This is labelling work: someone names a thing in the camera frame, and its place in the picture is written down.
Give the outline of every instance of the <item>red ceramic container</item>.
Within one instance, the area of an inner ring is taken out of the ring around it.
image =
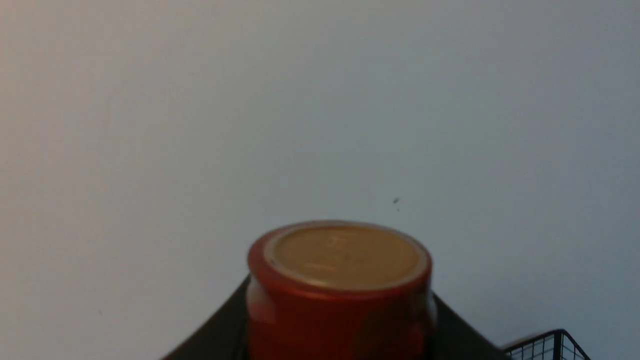
[[[251,360],[415,360],[435,330],[432,262],[413,238],[372,224],[306,222],[248,255]]]

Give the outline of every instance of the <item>jar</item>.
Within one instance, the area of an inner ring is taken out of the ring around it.
[[[251,360],[425,359],[435,331],[429,252],[386,227],[288,225],[248,255]]]

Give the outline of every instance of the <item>tan lid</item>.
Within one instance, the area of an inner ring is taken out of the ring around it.
[[[424,249],[402,234],[349,223],[293,229],[271,240],[264,256],[286,276],[341,290],[399,285],[427,264]]]

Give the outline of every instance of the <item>black stand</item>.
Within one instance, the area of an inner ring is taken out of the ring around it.
[[[248,278],[227,302],[190,338],[164,360],[248,360],[244,342]],[[478,334],[440,298],[438,327],[433,340],[436,360],[509,360]]]

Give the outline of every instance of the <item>metal grid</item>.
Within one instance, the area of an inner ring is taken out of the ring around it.
[[[565,330],[536,336],[505,349],[514,360],[590,360]]]

